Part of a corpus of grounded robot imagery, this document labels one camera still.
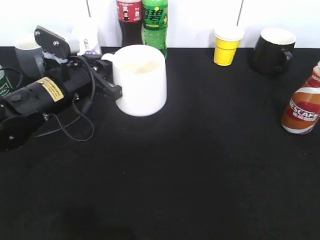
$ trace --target white mug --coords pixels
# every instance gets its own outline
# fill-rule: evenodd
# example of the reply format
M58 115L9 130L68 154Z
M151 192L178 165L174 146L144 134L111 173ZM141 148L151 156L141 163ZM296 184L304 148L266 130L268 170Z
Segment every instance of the white mug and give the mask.
M112 62L113 82L122 87L116 101L121 111L135 117L158 112L167 100L167 75L164 55L148 45L130 45L102 60Z

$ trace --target green can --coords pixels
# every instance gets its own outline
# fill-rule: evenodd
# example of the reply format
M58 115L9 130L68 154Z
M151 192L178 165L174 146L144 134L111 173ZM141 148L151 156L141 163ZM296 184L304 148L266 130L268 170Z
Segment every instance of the green can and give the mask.
M9 82L4 70L0 70L0 96L4 97L11 93L11 83Z

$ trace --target robotic arm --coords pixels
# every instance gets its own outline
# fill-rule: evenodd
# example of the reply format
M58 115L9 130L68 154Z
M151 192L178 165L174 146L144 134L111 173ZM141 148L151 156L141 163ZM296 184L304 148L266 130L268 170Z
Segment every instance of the robotic arm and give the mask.
M79 52L78 41L62 37L37 26L35 40L45 57L44 77L0 98L0 152L22 146L52 114L58 114L74 101L91 95L81 112L93 103L96 89L115 101L122 97L122 87L106 79L112 63L101 55Z

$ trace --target plastic bottle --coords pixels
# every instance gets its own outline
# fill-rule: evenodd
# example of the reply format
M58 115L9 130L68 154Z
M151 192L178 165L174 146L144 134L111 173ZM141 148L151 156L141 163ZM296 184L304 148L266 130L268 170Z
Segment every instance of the plastic bottle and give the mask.
M146 45L167 57L168 0L142 0L143 38Z
M141 0L117 0L116 8L122 32L122 47L143 44L141 36L142 28L142 1Z
M11 93L12 86L9 82L5 70L0 70L0 97L4 97Z
M281 124L292 134L307 134L315 127L320 116L320 62L290 100Z
M83 54L101 54L98 41L98 26L91 17L79 18L72 34L78 38L80 52Z

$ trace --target green soda bottle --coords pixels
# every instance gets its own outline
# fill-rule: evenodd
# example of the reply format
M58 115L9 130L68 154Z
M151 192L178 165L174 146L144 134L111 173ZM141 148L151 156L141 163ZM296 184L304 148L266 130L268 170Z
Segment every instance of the green soda bottle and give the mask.
M167 58L168 0L142 0L144 44Z
M6 76L6 73L4 70L0 70L0 96L4 97L11 93L12 86Z

